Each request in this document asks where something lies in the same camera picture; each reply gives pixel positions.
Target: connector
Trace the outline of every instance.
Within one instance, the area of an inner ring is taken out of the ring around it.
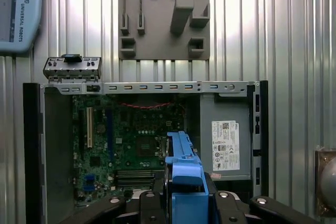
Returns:
[[[87,148],[93,147],[93,107],[86,108],[87,117]]]

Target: metal panel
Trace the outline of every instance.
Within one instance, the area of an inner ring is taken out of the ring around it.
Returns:
[[[336,0],[211,0],[207,62],[120,61],[117,1],[44,0],[34,57],[0,57],[0,222],[24,223],[21,83],[64,53],[102,56],[105,82],[268,79],[270,195],[313,215],[313,151],[336,147]]]

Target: white sticker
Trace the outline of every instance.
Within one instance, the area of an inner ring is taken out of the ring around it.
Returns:
[[[239,124],[236,121],[212,122],[213,170],[239,170]]]

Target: cable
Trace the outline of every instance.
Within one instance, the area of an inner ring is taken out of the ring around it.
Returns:
[[[135,106],[135,105],[131,105],[131,104],[124,103],[124,102],[120,103],[120,105],[123,105],[123,106],[131,107],[131,108],[135,108],[135,109],[144,109],[144,110],[164,107],[164,106],[168,106],[170,104],[172,104],[172,103],[171,102],[166,102],[166,103],[158,104],[158,105],[155,105],[155,106]]]

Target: motherboard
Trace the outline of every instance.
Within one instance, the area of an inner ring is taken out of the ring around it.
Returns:
[[[78,95],[72,107],[77,206],[151,189],[155,173],[164,169],[167,132],[184,130],[184,107],[177,100],[125,103]]]

